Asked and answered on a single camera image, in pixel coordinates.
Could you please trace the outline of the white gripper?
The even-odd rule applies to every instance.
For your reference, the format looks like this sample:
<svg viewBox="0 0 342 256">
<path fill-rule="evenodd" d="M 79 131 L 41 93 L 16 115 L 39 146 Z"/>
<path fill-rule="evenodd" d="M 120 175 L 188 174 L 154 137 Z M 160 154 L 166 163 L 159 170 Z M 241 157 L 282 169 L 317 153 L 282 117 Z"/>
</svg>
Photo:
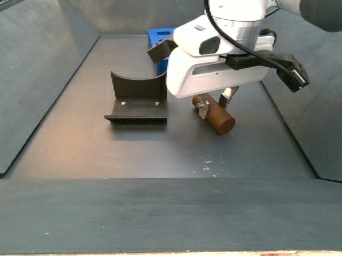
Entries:
<svg viewBox="0 0 342 256">
<path fill-rule="evenodd" d="M 200 54 L 200 44 L 210 39 L 219 40 L 216 53 Z M 234 70 L 224 63 L 222 55 L 233 50 L 210 24 L 206 15 L 199 16 L 174 30 L 176 48 L 168 57 L 166 84 L 176 98 L 199 95 L 198 111 L 202 119 L 207 118 L 210 103 L 202 93 L 224 89 L 219 105 L 227 108 L 241 85 L 263 79 L 269 69 L 262 66 Z"/>
</svg>

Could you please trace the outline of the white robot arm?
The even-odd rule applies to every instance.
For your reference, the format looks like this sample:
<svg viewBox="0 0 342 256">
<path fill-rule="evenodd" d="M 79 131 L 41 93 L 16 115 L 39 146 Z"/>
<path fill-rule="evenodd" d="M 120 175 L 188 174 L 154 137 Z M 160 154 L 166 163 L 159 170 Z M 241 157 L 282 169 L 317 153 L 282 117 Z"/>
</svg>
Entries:
<svg viewBox="0 0 342 256">
<path fill-rule="evenodd" d="M 204 14 L 174 30 L 167 89 L 178 98 L 200 97 L 200 117 L 214 111 L 206 93 L 222 89 L 230 100 L 237 87 L 262 80 L 270 69 L 291 91 L 309 85 L 297 59 L 273 52 L 275 37 L 261 30 L 262 21 L 278 10 L 327 32 L 342 31 L 342 0 L 204 0 Z"/>
</svg>

